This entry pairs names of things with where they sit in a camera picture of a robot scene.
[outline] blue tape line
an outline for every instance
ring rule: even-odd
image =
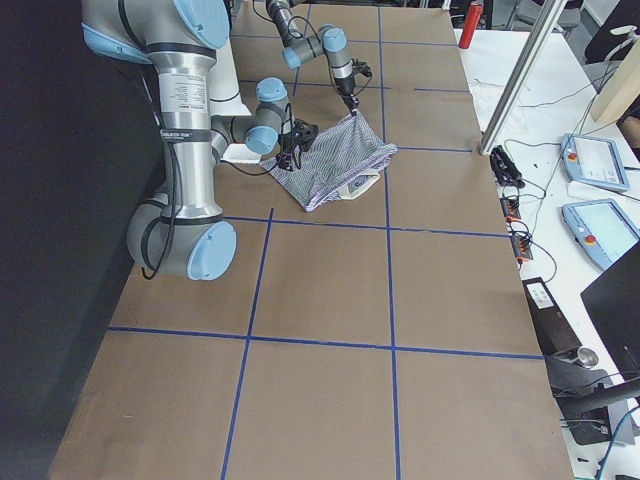
[[[469,90],[450,90],[447,88],[414,88],[414,92],[450,92],[450,93],[469,93]]]
[[[387,125],[384,108],[384,59],[382,53],[382,15],[380,7],[378,13],[378,52],[380,55],[380,99],[382,101],[382,139],[387,142]],[[389,327],[391,331],[391,382],[393,392],[393,432],[396,455],[396,480],[402,480],[402,463],[400,455],[400,412],[398,407],[398,365],[396,358],[396,326],[395,307],[393,303],[393,255],[391,248],[391,207],[389,204],[389,178],[387,169],[384,170],[384,203],[387,230],[387,277],[389,283]]]
[[[304,338],[284,338],[284,337],[258,337],[252,336],[254,342],[268,343],[293,343],[298,345],[315,345],[320,347],[343,347],[343,348],[361,348],[365,350],[391,350],[389,345],[375,345],[373,343],[349,343],[349,342],[332,342],[320,340],[307,340]]]
[[[256,280],[256,290],[253,296],[253,305],[251,306],[251,317],[249,318],[249,328],[247,329],[247,338],[244,344],[244,353],[242,354],[242,364],[240,366],[240,375],[238,378],[238,386],[236,387],[236,396],[233,401],[233,412],[231,414],[231,423],[229,425],[229,433],[227,435],[227,446],[224,452],[224,461],[222,463],[222,472],[220,479],[225,480],[227,477],[227,468],[229,467],[229,455],[231,453],[231,445],[233,444],[233,433],[236,427],[236,419],[238,417],[238,407],[240,405],[240,396],[242,394],[242,384],[244,383],[244,372],[247,367],[247,358],[249,357],[249,345],[251,344],[251,332],[253,331],[253,321],[256,316],[258,307],[258,299],[260,298],[260,286],[262,284],[262,274],[264,272],[264,264],[267,258],[267,248],[269,246],[269,235],[271,234],[271,220],[273,219],[274,209],[269,212],[269,223],[267,224],[267,233],[264,237],[264,246],[262,247],[262,257],[260,258],[260,268],[258,270],[258,278]]]
[[[459,232],[456,230],[431,230],[431,233],[441,233],[443,235],[466,235],[469,237],[510,238],[508,233]]]
[[[314,222],[301,222],[298,220],[274,220],[273,223],[279,223],[283,225],[306,225],[309,227],[355,228],[360,230],[386,230],[387,229],[387,227],[375,226],[375,225],[350,225],[348,223],[314,223]]]
[[[192,330],[167,330],[161,328],[143,328],[143,327],[109,327],[110,332],[125,332],[125,333],[143,333],[143,334],[155,334],[155,335],[176,335],[183,337],[206,337],[206,338],[222,338],[225,340],[251,340],[256,342],[272,342],[272,343],[296,343],[301,345],[317,345],[326,347],[343,347],[343,348],[361,348],[372,350],[396,350],[402,352],[413,353],[433,353],[440,355],[462,355],[471,357],[493,357],[493,358],[513,358],[513,359],[526,359],[526,360],[544,360],[540,355],[527,355],[520,353],[499,353],[499,352],[479,352],[473,350],[447,350],[440,348],[424,348],[424,347],[403,347],[391,345],[376,345],[373,343],[350,343],[350,342],[333,342],[333,341],[320,341],[320,340],[307,340],[304,338],[279,338],[279,337],[264,337],[264,336],[251,336],[236,335],[231,333],[215,333],[215,332],[200,332]]]
[[[384,172],[385,184],[388,182],[386,171]],[[385,186],[385,207],[386,196],[388,195],[388,187]],[[390,230],[392,232],[410,232],[410,233],[433,233],[436,235],[466,235],[470,237],[492,237],[492,238],[509,238],[508,233],[488,233],[488,232],[464,232],[459,230],[440,230],[432,228],[417,228],[417,227],[386,227],[377,225],[355,225],[349,223],[315,223],[315,222],[303,222],[299,220],[268,220],[264,218],[251,218],[251,217],[234,217],[227,216],[227,220],[240,221],[240,222],[258,222],[258,223],[275,223],[281,225],[302,225],[307,227],[333,227],[333,228],[353,228],[359,230]]]
[[[508,233],[462,232],[457,230],[433,230],[430,228],[391,227],[393,232],[434,233],[436,235],[466,235],[470,237],[510,238]]]
[[[238,83],[260,83],[262,80],[238,80]],[[285,85],[293,85],[293,82],[282,82]]]
[[[271,35],[247,35],[247,34],[233,34],[230,35],[231,38],[267,38],[272,40],[280,40],[280,37],[271,36]],[[458,45],[455,43],[431,43],[431,42],[402,42],[402,41],[378,41],[378,40],[351,40],[349,42],[354,43],[376,43],[376,44],[391,44],[391,45],[425,45],[429,47],[457,47]]]
[[[247,35],[244,33],[234,33],[233,35],[229,35],[229,38],[270,38],[272,40],[280,40],[280,37],[271,35]]]
[[[224,216],[225,220],[235,220],[239,222],[260,222],[260,223],[269,223],[268,218],[253,218],[253,217],[232,217],[232,216]]]
[[[109,327],[110,332],[132,332],[132,333],[155,333],[157,335],[178,335],[182,337],[208,337],[208,338],[225,338],[233,340],[246,340],[244,335],[234,335],[232,333],[215,333],[215,332],[199,332],[191,330],[167,330],[161,328],[142,328],[142,327]]]
[[[298,85],[300,85],[301,87],[333,87],[333,85],[331,85],[330,83],[307,83],[307,82],[298,82]],[[364,89],[374,89],[374,90],[379,90],[381,88],[384,88],[385,90],[391,90],[391,87],[376,87],[376,86],[371,86],[371,85],[367,85],[362,86],[362,87],[358,87],[358,88],[364,88]]]
[[[544,360],[542,355],[527,355],[522,353],[498,353],[498,352],[475,352],[473,350],[448,350],[440,348],[421,347],[396,347],[400,352],[414,353],[435,353],[439,355],[461,355],[465,357],[491,357],[491,358],[511,358],[518,360]]]
[[[418,150],[421,152],[459,152],[473,153],[469,148],[438,148],[438,147],[398,147],[398,150]]]
[[[389,44],[389,45],[426,45],[429,47],[457,47],[458,46],[457,43],[401,42],[401,41],[392,41],[392,40],[387,40],[381,43]]]

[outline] black wall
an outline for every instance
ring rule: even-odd
[[[80,0],[0,0],[0,478],[44,478],[162,181],[147,103],[92,54]]]

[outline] table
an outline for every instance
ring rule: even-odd
[[[460,32],[456,31],[456,35],[459,38]],[[471,47],[468,50],[460,50],[467,79],[470,82],[479,80],[489,84],[505,85],[527,36],[526,32],[477,31]],[[589,85],[589,80],[566,41],[562,35],[552,34],[526,82],[519,98],[519,104],[522,106],[553,102],[586,85]],[[564,133],[570,133],[574,130],[586,105],[594,95],[594,89],[589,86],[575,96],[555,105],[522,108],[520,114],[524,115],[528,131],[518,132],[516,135],[513,132],[503,132],[498,141],[503,145],[504,141],[509,138],[531,144],[559,142]],[[591,117],[588,117],[584,132],[590,132],[600,126],[602,125],[594,123]],[[614,140],[623,163],[626,166],[638,166],[635,156],[615,125],[603,128],[594,133],[594,136]],[[554,171],[560,147],[550,145],[532,148],[513,142],[508,142],[507,145],[523,177],[544,187]],[[628,177],[631,190],[627,194],[635,197],[640,196],[640,176],[637,172],[630,171]],[[540,208],[534,239],[549,250],[557,261],[558,271],[555,278],[548,283],[548,288],[567,320],[582,343],[598,354],[600,358],[598,368],[603,368],[608,372],[616,372],[617,368],[606,352],[580,299],[580,292],[601,272],[576,245],[573,235],[562,220],[560,207],[566,203],[580,201],[569,197],[567,184],[568,177],[560,166],[553,173],[547,198]],[[640,204],[638,202],[612,193],[601,192],[599,197],[593,198],[615,198],[634,223],[640,225]],[[528,185],[522,190],[522,193],[540,195],[540,190]],[[520,210],[523,220],[531,227],[535,223],[535,214],[539,205],[539,201],[535,199],[523,198],[521,201]],[[522,267],[520,272],[522,279],[537,276],[541,276],[543,279],[549,278],[553,271],[552,261],[535,247],[533,253],[535,260],[525,263]],[[620,383],[619,376],[614,377],[613,381]],[[637,421],[640,416],[635,415],[635,418]],[[565,432],[565,440],[576,476],[592,478],[595,472],[595,461],[602,458],[606,445],[579,446],[567,432]],[[577,457],[588,458],[591,461],[581,463],[577,461]],[[616,448],[609,459],[604,478],[613,479],[616,472],[640,476],[640,461],[638,459],[640,459],[640,445]]]
[[[297,13],[345,26],[375,72],[361,112],[399,152],[309,214],[217,168],[234,263],[215,282],[132,271],[52,479],[571,478],[449,14]],[[296,117],[347,113],[322,59],[287,69],[248,2],[232,46],[250,108],[276,76]]]

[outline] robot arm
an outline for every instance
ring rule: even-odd
[[[289,68],[299,68],[305,63],[326,55],[333,84],[352,115],[358,108],[355,96],[355,77],[363,74],[371,78],[366,62],[352,59],[347,48],[344,31],[333,25],[323,25],[316,33],[305,37],[296,25],[291,7],[299,0],[266,0],[267,13],[278,29],[284,50],[282,55]]]
[[[85,41],[94,52],[153,64],[158,73],[167,182],[134,213],[129,251],[150,277],[213,280],[236,248],[235,231],[215,201],[214,168],[232,141],[267,154],[291,132],[283,125],[290,108],[284,85],[259,84],[255,115],[212,118],[207,77],[229,38],[223,0],[83,0],[82,8]]]

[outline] striped cloth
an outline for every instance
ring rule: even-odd
[[[271,175],[311,212],[325,202],[359,196],[378,180],[379,172],[397,151],[398,147],[385,144],[358,113],[321,132],[309,151],[302,153],[300,170],[275,168]],[[262,165],[269,170],[274,163],[271,158]]]

